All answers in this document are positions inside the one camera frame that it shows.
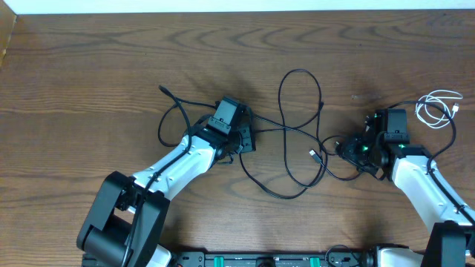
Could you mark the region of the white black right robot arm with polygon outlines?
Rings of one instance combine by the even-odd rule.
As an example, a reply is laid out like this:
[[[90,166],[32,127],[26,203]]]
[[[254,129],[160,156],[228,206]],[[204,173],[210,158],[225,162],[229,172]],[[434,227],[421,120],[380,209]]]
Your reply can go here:
[[[375,245],[362,254],[361,266],[464,266],[474,255],[474,211],[442,176],[433,155],[410,144],[405,110],[377,110],[362,133],[347,137],[335,151],[362,172],[381,171],[430,233],[422,254],[403,245]]]

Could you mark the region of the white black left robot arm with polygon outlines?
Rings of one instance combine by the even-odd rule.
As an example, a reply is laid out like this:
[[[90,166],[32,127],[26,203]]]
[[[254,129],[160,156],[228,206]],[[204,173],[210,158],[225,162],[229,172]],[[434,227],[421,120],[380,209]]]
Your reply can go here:
[[[131,176],[109,174],[76,239],[82,265],[171,265],[174,255],[159,244],[171,201],[224,157],[255,150],[252,119],[251,108],[224,97],[162,159]]]

